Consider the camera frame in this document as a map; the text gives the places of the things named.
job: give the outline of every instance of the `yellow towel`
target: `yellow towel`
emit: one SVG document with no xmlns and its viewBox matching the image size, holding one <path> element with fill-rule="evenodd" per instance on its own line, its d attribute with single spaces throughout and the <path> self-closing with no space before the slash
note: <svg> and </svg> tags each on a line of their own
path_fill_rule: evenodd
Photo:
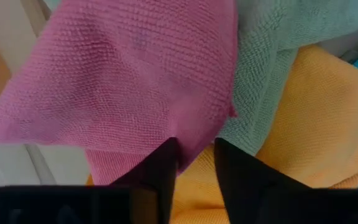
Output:
<svg viewBox="0 0 358 224">
<path fill-rule="evenodd" d="M 358 186 L 358 69 L 300 49 L 257 158 L 311 187 Z M 170 223 L 229 223 L 207 147 L 177 178 Z"/>
</svg>

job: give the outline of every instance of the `black object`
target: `black object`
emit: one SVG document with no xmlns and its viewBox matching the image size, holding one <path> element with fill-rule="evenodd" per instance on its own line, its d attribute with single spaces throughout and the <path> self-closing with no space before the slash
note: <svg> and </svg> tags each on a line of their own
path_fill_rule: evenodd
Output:
<svg viewBox="0 0 358 224">
<path fill-rule="evenodd" d="M 168 139 L 110 186 L 0 188 L 0 223 L 169 223 L 179 148 Z M 358 190 L 311 189 L 223 139 L 214 157 L 233 224 L 358 223 Z"/>
</svg>

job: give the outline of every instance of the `pile of cloths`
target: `pile of cloths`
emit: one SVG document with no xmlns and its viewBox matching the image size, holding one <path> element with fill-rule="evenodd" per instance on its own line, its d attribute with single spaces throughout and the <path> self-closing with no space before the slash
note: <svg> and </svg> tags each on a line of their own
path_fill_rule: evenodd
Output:
<svg viewBox="0 0 358 224">
<path fill-rule="evenodd" d="M 197 159 L 173 223 L 228 222 L 216 136 L 310 187 L 358 187 L 358 61 L 313 45 L 357 30 L 356 0 L 63 0 L 0 97 L 0 142 L 81 146 L 110 184 L 176 137 L 178 173 Z"/>
</svg>

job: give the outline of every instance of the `pink microfiber cloth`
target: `pink microfiber cloth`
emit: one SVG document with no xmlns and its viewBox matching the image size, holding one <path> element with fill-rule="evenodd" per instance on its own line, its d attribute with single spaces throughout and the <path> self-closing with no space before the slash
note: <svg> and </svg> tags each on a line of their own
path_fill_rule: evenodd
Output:
<svg viewBox="0 0 358 224">
<path fill-rule="evenodd" d="M 233 0 L 65 0 L 0 97 L 0 142 L 84 147 L 109 184 L 175 136 L 181 171 L 232 111 L 236 49 Z"/>
</svg>

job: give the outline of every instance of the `green microfiber cloth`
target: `green microfiber cloth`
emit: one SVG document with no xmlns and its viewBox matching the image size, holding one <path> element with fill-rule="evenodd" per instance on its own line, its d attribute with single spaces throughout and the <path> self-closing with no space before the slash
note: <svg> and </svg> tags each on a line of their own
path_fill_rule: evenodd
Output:
<svg viewBox="0 0 358 224">
<path fill-rule="evenodd" d="M 219 133 L 256 155 L 298 48 L 358 30 L 358 0 L 238 0 L 237 117 Z"/>
</svg>

